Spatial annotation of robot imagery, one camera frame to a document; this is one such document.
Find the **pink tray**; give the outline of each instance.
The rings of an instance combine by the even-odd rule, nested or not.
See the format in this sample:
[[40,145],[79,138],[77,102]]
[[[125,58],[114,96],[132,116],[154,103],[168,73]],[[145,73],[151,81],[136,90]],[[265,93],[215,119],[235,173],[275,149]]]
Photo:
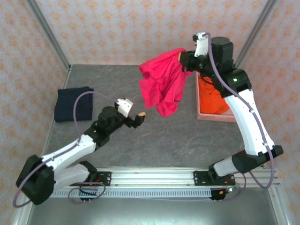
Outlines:
[[222,114],[204,114],[200,113],[200,99],[199,99],[199,73],[196,73],[196,100],[197,100],[197,119],[198,120],[212,120],[212,121],[223,121],[223,122],[236,122],[235,117],[231,111],[228,109]]

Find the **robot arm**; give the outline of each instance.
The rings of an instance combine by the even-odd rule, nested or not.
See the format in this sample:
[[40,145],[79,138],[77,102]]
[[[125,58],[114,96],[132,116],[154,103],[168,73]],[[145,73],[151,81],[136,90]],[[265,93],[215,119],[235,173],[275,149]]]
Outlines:
[[[193,41],[196,43],[196,51],[181,52],[179,61],[183,65],[182,70],[197,71],[202,78],[211,78],[213,86],[220,92],[233,112],[245,144],[245,150],[209,167],[208,176],[210,179],[215,180],[236,172],[249,172],[269,161],[270,157],[265,145],[270,147],[273,157],[281,155],[283,150],[281,146],[274,145],[262,123],[247,73],[242,69],[237,69],[233,64],[233,43],[226,37],[212,38],[211,49],[213,58],[223,81],[251,105],[253,108],[251,112],[245,103],[225,88],[217,78],[209,58],[209,42],[208,39],[205,39],[207,37],[205,32],[200,32],[193,36]],[[266,143],[263,143],[261,131],[253,113],[257,115],[260,121],[266,137]]]
[[98,120],[81,135],[80,142],[75,140],[60,150],[42,157],[36,155],[29,157],[16,185],[19,187],[29,173],[43,162],[46,164],[22,187],[22,191],[35,205],[43,203],[53,191],[65,186],[85,181],[95,182],[97,169],[89,162],[83,161],[73,167],[66,167],[105,145],[110,135],[124,124],[129,128],[140,126],[144,122],[145,113],[140,113],[132,119],[128,116],[132,105],[128,99],[118,99],[114,107],[107,106],[102,109]]

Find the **patterned wallpaper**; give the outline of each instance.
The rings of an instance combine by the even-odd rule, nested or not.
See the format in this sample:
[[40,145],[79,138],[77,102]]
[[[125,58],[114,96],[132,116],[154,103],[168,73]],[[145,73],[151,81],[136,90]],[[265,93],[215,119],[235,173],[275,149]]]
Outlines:
[[276,167],[300,223],[300,4],[280,0],[256,40],[245,69],[257,107],[275,143],[285,153]]
[[0,224],[11,224],[15,181],[41,154],[66,70],[25,0],[0,1]]
[[200,30],[234,42],[236,59],[267,0],[37,0],[71,64],[140,64],[194,49]]

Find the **orange cloth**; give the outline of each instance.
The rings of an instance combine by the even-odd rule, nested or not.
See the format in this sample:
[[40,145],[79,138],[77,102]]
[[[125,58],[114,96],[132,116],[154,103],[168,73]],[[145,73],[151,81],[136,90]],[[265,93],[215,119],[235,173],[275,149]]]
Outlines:
[[221,97],[220,92],[209,83],[204,82],[198,75],[199,83],[199,100],[200,100],[200,113],[205,114],[222,114],[229,109],[225,100]]

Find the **navy folded cloth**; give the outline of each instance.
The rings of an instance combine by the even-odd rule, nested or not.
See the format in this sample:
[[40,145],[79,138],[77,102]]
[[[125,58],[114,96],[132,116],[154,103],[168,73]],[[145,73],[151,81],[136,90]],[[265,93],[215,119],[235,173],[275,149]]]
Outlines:
[[[89,87],[69,88],[58,90],[58,99],[54,109],[56,122],[73,121],[73,107],[76,99],[82,93],[93,91]],[[76,107],[76,119],[91,120],[93,113],[93,94],[86,94],[80,98]]]

